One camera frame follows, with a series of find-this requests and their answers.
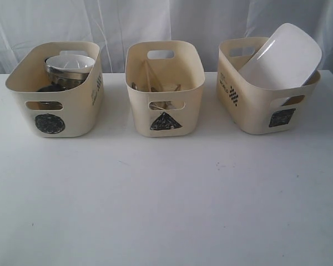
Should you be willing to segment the steel table knife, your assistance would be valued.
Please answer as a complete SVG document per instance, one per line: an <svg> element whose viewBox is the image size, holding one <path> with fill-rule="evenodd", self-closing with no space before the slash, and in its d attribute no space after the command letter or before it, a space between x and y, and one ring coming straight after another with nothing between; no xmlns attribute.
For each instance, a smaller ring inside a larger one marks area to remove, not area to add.
<svg viewBox="0 0 333 266"><path fill-rule="evenodd" d="M175 87L174 91L180 91L180 90L181 90L181 85L179 84Z"/></svg>

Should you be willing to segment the wooden chopstick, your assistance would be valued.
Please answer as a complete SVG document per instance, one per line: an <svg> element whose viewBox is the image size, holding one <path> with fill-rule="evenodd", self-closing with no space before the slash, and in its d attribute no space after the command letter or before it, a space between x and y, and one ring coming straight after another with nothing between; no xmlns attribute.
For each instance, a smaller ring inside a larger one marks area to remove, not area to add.
<svg viewBox="0 0 333 266"><path fill-rule="evenodd" d="M162 92L163 91L163 86L162 86L158 76L156 75L155 71L150 66L150 64L149 64L149 71L150 71L151 86L158 88L160 90L160 92Z"/></svg>
<svg viewBox="0 0 333 266"><path fill-rule="evenodd" d="M146 72L148 92L151 92L152 91L152 86L151 86L151 82L150 82L149 63L146 60L144 61L144 66L145 66L145 72Z"/></svg>

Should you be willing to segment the steel bowl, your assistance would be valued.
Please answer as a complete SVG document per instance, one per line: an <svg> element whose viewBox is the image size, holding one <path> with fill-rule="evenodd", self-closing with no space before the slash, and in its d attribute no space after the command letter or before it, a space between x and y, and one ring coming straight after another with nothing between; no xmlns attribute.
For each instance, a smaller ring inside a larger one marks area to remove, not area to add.
<svg viewBox="0 0 333 266"><path fill-rule="evenodd" d="M75 73L58 70L48 64L45 64L45 70L48 80L51 84L59 85L65 89L72 89L85 82L89 73Z"/></svg>

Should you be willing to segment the white ceramic bowl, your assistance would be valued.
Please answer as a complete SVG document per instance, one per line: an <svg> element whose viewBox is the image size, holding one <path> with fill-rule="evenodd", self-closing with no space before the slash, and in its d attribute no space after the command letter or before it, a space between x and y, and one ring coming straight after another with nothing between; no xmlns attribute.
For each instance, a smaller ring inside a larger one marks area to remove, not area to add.
<svg viewBox="0 0 333 266"><path fill-rule="evenodd" d="M46 59L46 65L70 73L89 73L95 64L91 57L78 54L62 54Z"/></svg>

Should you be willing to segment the steel mug with wire handle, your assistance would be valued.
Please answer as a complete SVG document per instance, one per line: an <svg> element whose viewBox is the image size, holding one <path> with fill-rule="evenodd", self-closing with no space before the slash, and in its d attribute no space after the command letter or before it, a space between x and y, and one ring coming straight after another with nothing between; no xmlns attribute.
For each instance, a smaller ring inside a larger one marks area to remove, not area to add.
<svg viewBox="0 0 333 266"><path fill-rule="evenodd" d="M65 88L59 84L51 84L44 86L37 90L38 93L52 95L53 93L58 93L65 91ZM39 101L39 110L61 110L63 109L63 104L58 101Z"/></svg>

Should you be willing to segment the white rectangular ceramic plate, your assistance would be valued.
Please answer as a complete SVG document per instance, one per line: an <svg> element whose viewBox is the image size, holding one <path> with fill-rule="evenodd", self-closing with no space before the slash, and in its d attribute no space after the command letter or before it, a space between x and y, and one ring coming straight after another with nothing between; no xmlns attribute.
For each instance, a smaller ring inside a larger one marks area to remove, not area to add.
<svg viewBox="0 0 333 266"><path fill-rule="evenodd" d="M322 49L301 28L284 23L245 63L239 74L251 85L272 90L304 86L317 70Z"/></svg>

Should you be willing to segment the steel flat-handled fork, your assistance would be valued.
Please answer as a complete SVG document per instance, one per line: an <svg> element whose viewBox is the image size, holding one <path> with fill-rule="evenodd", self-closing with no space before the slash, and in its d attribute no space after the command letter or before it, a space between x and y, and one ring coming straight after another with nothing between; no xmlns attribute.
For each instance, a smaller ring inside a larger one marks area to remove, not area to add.
<svg viewBox="0 0 333 266"><path fill-rule="evenodd" d="M155 92L155 93L160 92L160 90L158 88L153 87L153 86L150 89L151 89L151 92Z"/></svg>

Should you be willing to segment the cream bin with triangle mark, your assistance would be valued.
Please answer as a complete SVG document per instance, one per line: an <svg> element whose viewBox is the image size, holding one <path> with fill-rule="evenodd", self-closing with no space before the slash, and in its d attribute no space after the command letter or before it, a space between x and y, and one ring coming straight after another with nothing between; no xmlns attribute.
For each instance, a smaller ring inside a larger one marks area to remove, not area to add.
<svg viewBox="0 0 333 266"><path fill-rule="evenodd" d="M148 92L144 61L158 76L162 92ZM139 90L131 88L135 82ZM184 41L142 42L128 49L125 66L134 125L146 137L183 136L198 122L204 68L196 48ZM174 91L177 85L180 91Z"/></svg>

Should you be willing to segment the cream bin with square mark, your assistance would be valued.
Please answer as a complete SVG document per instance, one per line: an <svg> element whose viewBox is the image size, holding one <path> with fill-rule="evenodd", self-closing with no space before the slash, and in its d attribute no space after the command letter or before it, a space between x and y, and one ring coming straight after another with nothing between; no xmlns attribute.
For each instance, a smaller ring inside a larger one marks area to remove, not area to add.
<svg viewBox="0 0 333 266"><path fill-rule="evenodd" d="M285 90L267 90L249 84L239 69L249 55L232 57L231 50L253 47L258 51L266 37L230 39L219 45L216 92L233 122L248 134L262 135L294 128L303 113L306 102L321 79L314 72L304 86Z"/></svg>

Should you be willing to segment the cream bin with circle mark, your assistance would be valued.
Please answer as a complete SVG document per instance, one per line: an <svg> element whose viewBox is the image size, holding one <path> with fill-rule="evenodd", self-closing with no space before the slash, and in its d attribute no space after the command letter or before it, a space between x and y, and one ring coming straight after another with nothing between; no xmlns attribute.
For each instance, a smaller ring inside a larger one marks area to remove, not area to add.
<svg viewBox="0 0 333 266"><path fill-rule="evenodd" d="M80 86L52 95L37 90L51 85L45 70L46 59L62 54L91 57L95 64ZM31 130L41 137L77 137L94 126L103 100L100 47L92 42L50 42L33 48L6 80ZM58 101L61 110L39 110L39 101Z"/></svg>

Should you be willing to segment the white backdrop curtain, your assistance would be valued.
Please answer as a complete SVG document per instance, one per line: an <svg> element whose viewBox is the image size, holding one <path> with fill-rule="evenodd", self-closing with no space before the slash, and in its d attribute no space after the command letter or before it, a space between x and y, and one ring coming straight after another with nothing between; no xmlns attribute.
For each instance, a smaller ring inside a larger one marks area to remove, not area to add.
<svg viewBox="0 0 333 266"><path fill-rule="evenodd" d="M103 70L121 73L131 45L183 40L214 71L219 43L268 37L284 23L317 41L320 68L333 73L333 1L0 1L0 74L35 46L56 41L94 42Z"/></svg>

